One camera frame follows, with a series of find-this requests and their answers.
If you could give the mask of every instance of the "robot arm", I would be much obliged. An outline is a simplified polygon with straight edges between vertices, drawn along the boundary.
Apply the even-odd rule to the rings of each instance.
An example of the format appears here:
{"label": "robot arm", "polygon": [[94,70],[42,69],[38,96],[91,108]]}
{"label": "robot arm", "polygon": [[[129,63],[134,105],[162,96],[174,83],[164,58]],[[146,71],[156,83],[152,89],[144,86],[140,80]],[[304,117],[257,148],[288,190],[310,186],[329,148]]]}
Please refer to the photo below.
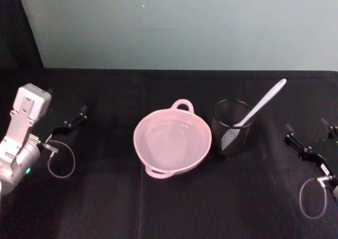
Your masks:
{"label": "robot arm", "polygon": [[45,115],[50,101],[49,93],[32,84],[18,89],[10,112],[12,119],[0,143],[0,194],[11,192],[39,158],[41,142],[31,131]]}

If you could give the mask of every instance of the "gray wall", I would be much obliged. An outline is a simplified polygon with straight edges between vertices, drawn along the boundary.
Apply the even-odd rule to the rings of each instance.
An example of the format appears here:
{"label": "gray wall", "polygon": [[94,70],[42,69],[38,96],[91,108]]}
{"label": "gray wall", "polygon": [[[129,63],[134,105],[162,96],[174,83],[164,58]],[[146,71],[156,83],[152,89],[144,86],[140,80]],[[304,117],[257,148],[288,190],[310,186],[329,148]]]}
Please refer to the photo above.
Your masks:
{"label": "gray wall", "polygon": [[338,0],[22,0],[47,68],[338,70]]}

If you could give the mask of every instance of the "black backdrop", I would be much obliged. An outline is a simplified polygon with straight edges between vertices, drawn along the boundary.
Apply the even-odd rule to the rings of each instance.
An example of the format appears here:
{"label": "black backdrop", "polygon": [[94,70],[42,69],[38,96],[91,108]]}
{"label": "black backdrop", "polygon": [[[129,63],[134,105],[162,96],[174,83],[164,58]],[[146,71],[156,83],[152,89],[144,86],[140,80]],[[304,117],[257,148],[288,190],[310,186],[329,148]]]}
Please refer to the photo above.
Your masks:
{"label": "black backdrop", "polygon": [[[2,65],[1,132],[17,88],[27,82],[53,89],[50,110],[34,129],[38,136],[83,104],[90,111],[86,125],[64,139],[77,157],[75,174],[54,179],[43,153],[32,172],[2,198],[0,238],[337,237],[332,198],[320,220],[301,215],[299,189],[319,173],[283,143],[287,122],[305,142],[325,136],[320,118],[338,123],[336,72],[43,70],[20,0],[6,2],[1,17],[14,11],[20,18],[19,24],[6,19],[1,28],[2,57],[12,57]],[[8,33],[15,27],[21,37]],[[257,115],[241,154],[221,159],[210,152],[195,170],[167,180],[145,174],[132,143],[142,117],[187,98],[210,124],[219,100],[254,105],[281,78],[288,79],[287,85]],[[308,211],[319,212],[320,189],[313,185],[306,196]]]}

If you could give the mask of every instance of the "white spoon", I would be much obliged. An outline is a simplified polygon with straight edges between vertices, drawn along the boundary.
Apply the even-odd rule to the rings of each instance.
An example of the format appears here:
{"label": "white spoon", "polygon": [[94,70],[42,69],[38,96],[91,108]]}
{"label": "white spoon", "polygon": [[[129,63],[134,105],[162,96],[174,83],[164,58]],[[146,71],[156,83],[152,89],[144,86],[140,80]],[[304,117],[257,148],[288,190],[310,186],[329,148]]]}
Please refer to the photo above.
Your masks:
{"label": "white spoon", "polygon": [[[234,125],[234,127],[242,127],[244,124],[253,116],[256,114],[257,111],[259,111],[260,108],[262,108],[267,102],[270,101],[271,98],[273,98],[285,85],[286,79],[281,79],[279,82],[273,86],[268,93],[265,94],[265,96],[256,104],[256,106],[245,116],[245,118],[242,119],[241,122]],[[225,134],[222,137],[221,140],[221,147],[222,151],[225,150],[227,146],[229,146],[233,140],[236,139],[237,135],[239,134],[240,129],[232,129],[230,128],[228,131],[225,132]]]}

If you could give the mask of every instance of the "pink bowl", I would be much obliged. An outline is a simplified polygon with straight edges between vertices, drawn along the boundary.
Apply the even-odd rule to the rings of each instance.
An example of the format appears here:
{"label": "pink bowl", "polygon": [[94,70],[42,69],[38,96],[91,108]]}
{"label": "pink bowl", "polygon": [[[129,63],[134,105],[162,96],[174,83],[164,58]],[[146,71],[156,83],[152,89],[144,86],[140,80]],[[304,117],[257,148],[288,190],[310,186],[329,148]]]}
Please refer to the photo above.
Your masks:
{"label": "pink bowl", "polygon": [[[188,111],[178,109],[185,104]],[[194,114],[192,103],[179,99],[169,109],[154,111],[134,131],[134,147],[148,175],[164,179],[196,167],[208,154],[211,131]]]}

